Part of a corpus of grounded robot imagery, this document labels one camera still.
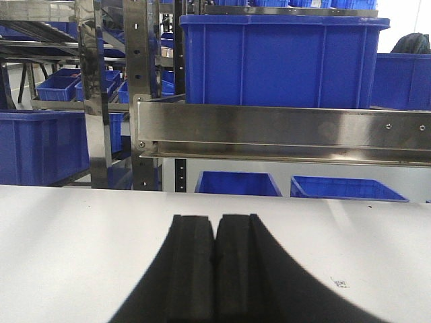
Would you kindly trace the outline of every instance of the stainless steel shelf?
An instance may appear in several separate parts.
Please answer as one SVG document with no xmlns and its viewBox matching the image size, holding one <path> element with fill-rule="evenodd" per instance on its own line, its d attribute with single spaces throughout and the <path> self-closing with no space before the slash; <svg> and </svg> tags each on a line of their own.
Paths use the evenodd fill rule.
<svg viewBox="0 0 431 323">
<path fill-rule="evenodd" d="M 74 22 L 74 1 L 0 0 L 0 20 Z"/>
<path fill-rule="evenodd" d="M 328 15 L 377 17 L 377 10 L 320 9 L 320 8 L 277 8 L 277 7 L 235 7 L 206 5 L 205 13 L 209 15 Z"/>
<path fill-rule="evenodd" d="M 161 3 L 159 4 L 159 12 L 160 13 L 174 13 L 174 6 L 171 3 Z M 188 13 L 195 12 L 195 5 L 191 4 L 187 7 Z"/>
<path fill-rule="evenodd" d="M 84 103 L 80 101 L 40 101 L 38 98 L 34 98 L 31 101 L 34 110 L 79 110 L 84 111 Z M 108 110 L 110 112 L 128 112 L 129 105 L 122 103 L 108 103 Z"/>
<path fill-rule="evenodd" d="M 34 40 L 0 40 L 0 46 L 36 47 L 36 48 L 78 48 L 77 42 L 38 42 Z M 104 44 L 104 49 L 115 48 L 111 44 Z"/>
<path fill-rule="evenodd" d="M 135 105 L 144 157 L 431 166 L 431 112 Z"/>
</svg>

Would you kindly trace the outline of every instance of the blue storage crate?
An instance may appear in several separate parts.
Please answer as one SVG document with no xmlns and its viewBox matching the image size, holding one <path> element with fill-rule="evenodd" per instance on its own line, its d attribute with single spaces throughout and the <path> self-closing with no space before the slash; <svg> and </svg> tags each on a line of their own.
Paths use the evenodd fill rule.
<svg viewBox="0 0 431 323">
<path fill-rule="evenodd" d="M 237 7 L 245 7 L 248 0 L 214 0 L 215 5 L 233 5 Z"/>
<path fill-rule="evenodd" d="M 129 103 L 129 86 L 127 85 L 127 81 L 124 81 L 119 88 L 119 102 Z"/>
<path fill-rule="evenodd" d="M 256 7 L 287 7 L 290 0 L 255 0 Z"/>
<path fill-rule="evenodd" d="M 42 101 L 70 101 L 78 81 L 78 77 L 50 77 L 36 89 Z"/>
<path fill-rule="evenodd" d="M 79 77 L 81 75 L 80 69 L 59 69 L 54 72 L 51 76 L 54 77 Z"/>
<path fill-rule="evenodd" d="M 115 82 L 106 80 L 104 85 L 106 86 L 106 92 L 108 92 L 108 98 L 110 98 L 114 93 L 114 90 L 116 89 Z M 75 89 L 76 89 L 76 100 L 83 101 L 84 89 L 82 87 L 82 81 L 80 81 L 75 85 Z"/>
<path fill-rule="evenodd" d="M 201 172 L 195 192 L 281 196 L 271 174 L 246 172 Z"/>
<path fill-rule="evenodd" d="M 111 151 L 116 153 L 121 151 L 123 144 L 121 143 L 121 122 L 123 121 L 123 113 L 110 113 L 110 145 Z"/>
<path fill-rule="evenodd" d="M 311 108 L 369 108 L 378 35 L 389 27 L 383 18 L 297 15 L 180 23 L 187 103 Z"/>
<path fill-rule="evenodd" d="M 118 86 L 121 85 L 121 72 L 114 70 L 106 70 L 105 71 L 105 78 L 108 81 L 114 81 L 115 82 L 115 88 L 118 88 Z"/>
<path fill-rule="evenodd" d="M 174 71 L 163 70 L 162 79 L 164 81 L 167 81 L 167 82 L 170 82 L 170 83 L 175 83 L 175 80 L 174 80 Z"/>
<path fill-rule="evenodd" d="M 377 0 L 333 0 L 332 6 L 339 9 L 375 10 Z"/>
<path fill-rule="evenodd" d="M 22 34 L 21 32 L 17 32 L 14 29 L 11 29 L 11 28 L 8 28 L 8 27 L 3 27 L 3 26 L 0 26 L 0 36 L 2 36 L 5 39 L 8 39 L 9 37 L 13 37 L 13 38 L 15 38 L 15 37 L 25 37 L 25 38 L 31 39 L 30 37 L 28 37 L 25 34 Z"/>
<path fill-rule="evenodd" d="M 371 105 L 431 110 L 431 55 L 377 54 Z"/>
<path fill-rule="evenodd" d="M 291 0 L 290 5 L 293 7 L 311 7 L 312 0 Z"/>
<path fill-rule="evenodd" d="M 89 167 L 82 112 L 0 111 L 0 184 L 45 186 Z"/>
<path fill-rule="evenodd" d="M 292 176 L 290 196 L 308 199 L 409 201 L 377 180 L 361 178 Z"/>
<path fill-rule="evenodd" d="M 175 85 L 162 80 L 162 97 L 173 96 L 175 94 Z"/>
</svg>

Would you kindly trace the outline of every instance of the metal shelving rack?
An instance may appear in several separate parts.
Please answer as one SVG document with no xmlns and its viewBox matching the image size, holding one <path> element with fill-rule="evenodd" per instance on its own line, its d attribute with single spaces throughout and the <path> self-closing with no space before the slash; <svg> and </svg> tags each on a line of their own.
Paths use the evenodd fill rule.
<svg viewBox="0 0 431 323">
<path fill-rule="evenodd" d="M 430 112 L 186 104 L 184 96 L 158 99 L 154 67 L 160 64 L 160 53 L 150 44 L 158 37 L 159 13 L 170 12 L 170 8 L 178 35 L 178 18 L 188 9 L 181 1 L 174 1 L 172 7 L 159 5 L 158 0 L 123 1 L 135 190 L 160 189 L 162 158 L 431 166 Z M 193 11 L 196 8 L 196 13 L 211 14 L 376 16 L 376 11 L 338 9 L 204 7 L 195 3 Z M 78 22 L 79 61 L 90 98 L 84 106 L 92 187 L 112 187 L 108 181 L 114 169 L 108 104 L 100 91 L 104 63 L 99 51 L 100 2 L 0 0 L 0 20 Z M 182 48 L 182 38 L 176 37 L 176 42 L 176 48 Z M 176 82 L 181 82 L 184 57 L 181 50 L 174 54 Z M 178 170 L 181 167 L 185 170 L 185 164 L 178 163 Z"/>
</svg>

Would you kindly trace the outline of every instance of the small printed label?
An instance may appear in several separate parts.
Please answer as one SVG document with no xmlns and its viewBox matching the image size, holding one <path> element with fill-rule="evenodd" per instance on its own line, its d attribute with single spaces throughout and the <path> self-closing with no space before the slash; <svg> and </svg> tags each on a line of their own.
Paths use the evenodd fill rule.
<svg viewBox="0 0 431 323">
<path fill-rule="evenodd" d="M 349 285 L 347 284 L 347 282 L 343 279 L 333 279 L 331 277 L 332 281 L 337 285 L 337 287 L 339 288 L 349 288 Z"/>
</svg>

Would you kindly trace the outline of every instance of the white countertop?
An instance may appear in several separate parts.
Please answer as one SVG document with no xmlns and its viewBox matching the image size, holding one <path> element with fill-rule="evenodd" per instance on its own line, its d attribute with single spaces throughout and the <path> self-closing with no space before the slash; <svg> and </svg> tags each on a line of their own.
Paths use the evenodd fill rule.
<svg viewBox="0 0 431 323">
<path fill-rule="evenodd" d="M 0 322 L 106 323 L 174 214 L 207 215 L 216 231 L 224 213 L 257 213 L 306 270 L 374 315 L 431 320 L 431 205 L 0 186 L 0 210 Z"/>
</svg>

